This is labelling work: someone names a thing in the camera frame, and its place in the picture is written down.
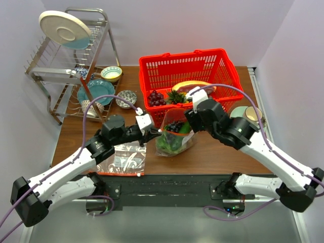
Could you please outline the toy cucumber green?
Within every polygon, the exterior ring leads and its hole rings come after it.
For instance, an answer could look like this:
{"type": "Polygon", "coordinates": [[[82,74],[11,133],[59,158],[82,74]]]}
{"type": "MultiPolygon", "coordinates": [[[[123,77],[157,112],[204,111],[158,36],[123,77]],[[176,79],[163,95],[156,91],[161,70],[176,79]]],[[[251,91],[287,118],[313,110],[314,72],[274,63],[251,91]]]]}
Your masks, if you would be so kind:
{"type": "Polygon", "coordinates": [[[191,126],[189,122],[185,122],[179,130],[179,134],[188,134],[191,131],[191,126]]]}

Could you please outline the toy napa cabbage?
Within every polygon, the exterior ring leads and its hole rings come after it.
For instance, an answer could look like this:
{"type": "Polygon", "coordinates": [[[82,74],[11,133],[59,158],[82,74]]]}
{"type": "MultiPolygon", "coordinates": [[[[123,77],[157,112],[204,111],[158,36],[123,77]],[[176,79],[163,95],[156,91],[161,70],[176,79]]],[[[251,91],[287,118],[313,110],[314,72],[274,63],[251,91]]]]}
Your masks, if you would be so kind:
{"type": "Polygon", "coordinates": [[[184,152],[189,148],[187,143],[183,143],[184,138],[184,136],[163,133],[156,138],[156,153],[160,156],[174,156],[184,152]]]}

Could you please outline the toy dark grapes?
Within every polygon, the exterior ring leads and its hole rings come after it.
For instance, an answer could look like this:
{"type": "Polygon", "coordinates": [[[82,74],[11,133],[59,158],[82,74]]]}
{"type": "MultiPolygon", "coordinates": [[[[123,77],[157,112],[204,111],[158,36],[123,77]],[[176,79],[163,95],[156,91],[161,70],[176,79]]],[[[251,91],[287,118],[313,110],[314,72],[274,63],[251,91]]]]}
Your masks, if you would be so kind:
{"type": "Polygon", "coordinates": [[[169,132],[180,133],[181,128],[184,126],[184,122],[176,120],[166,125],[165,129],[169,132]]]}

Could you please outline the zip bag red zipper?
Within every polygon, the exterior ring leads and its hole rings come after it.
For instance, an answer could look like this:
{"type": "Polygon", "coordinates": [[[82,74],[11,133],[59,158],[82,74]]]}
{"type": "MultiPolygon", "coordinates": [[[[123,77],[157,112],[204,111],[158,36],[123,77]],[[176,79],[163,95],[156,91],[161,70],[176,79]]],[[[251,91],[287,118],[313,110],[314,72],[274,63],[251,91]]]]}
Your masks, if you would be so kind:
{"type": "Polygon", "coordinates": [[[168,125],[171,122],[176,121],[176,120],[182,121],[184,123],[187,122],[187,119],[184,115],[185,111],[186,110],[183,108],[172,108],[172,109],[168,110],[165,114],[165,117],[161,124],[160,130],[162,131],[162,134],[163,133],[171,133],[171,134],[174,134],[177,136],[184,136],[185,138],[183,140],[183,143],[187,143],[187,145],[190,148],[195,143],[195,134],[192,129],[188,134],[177,134],[177,133],[169,132],[165,129],[166,125],[168,125]]]}

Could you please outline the red plastic shopping basket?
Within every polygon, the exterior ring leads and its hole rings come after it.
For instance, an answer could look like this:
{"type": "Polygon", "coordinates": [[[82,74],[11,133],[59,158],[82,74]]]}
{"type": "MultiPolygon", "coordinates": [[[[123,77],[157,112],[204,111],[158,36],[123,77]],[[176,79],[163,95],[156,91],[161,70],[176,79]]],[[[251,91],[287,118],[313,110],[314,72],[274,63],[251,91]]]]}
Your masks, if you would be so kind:
{"type": "Polygon", "coordinates": [[[176,84],[191,80],[236,87],[236,91],[226,87],[216,87],[210,95],[220,102],[226,111],[243,98],[240,93],[242,86],[239,76],[224,49],[144,56],[139,59],[139,67],[139,84],[145,109],[150,113],[157,127],[162,124],[165,113],[174,106],[167,104],[151,107],[148,96],[152,91],[160,92],[166,98],[167,93],[176,84]]]}

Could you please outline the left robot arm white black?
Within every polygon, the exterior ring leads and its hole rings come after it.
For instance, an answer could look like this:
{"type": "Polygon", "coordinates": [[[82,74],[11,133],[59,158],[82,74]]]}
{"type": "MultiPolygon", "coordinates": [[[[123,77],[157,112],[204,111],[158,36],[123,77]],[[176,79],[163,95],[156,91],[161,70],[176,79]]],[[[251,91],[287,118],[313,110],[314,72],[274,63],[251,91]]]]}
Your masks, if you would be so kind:
{"type": "Polygon", "coordinates": [[[127,127],[120,115],[112,115],[96,134],[60,164],[30,178],[16,179],[10,202],[26,227],[42,221],[55,206],[78,197],[101,198],[105,186],[95,174],[71,182],[75,176],[100,164],[115,153],[115,147],[131,142],[144,146],[161,135],[149,114],[136,116],[134,125],[127,127]]]}

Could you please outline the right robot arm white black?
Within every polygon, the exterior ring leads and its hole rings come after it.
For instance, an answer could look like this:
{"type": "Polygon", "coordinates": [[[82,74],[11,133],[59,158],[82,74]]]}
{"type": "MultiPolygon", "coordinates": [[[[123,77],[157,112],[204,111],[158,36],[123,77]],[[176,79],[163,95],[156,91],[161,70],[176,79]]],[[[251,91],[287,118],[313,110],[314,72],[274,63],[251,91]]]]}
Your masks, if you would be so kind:
{"type": "Polygon", "coordinates": [[[230,117],[215,100],[207,99],[184,115],[195,133],[208,132],[220,143],[254,158],[274,173],[274,177],[233,173],[228,181],[216,186],[218,193],[232,199],[246,194],[266,196],[299,213],[312,204],[316,188],[323,180],[322,169],[297,162],[245,118],[230,117]]]}

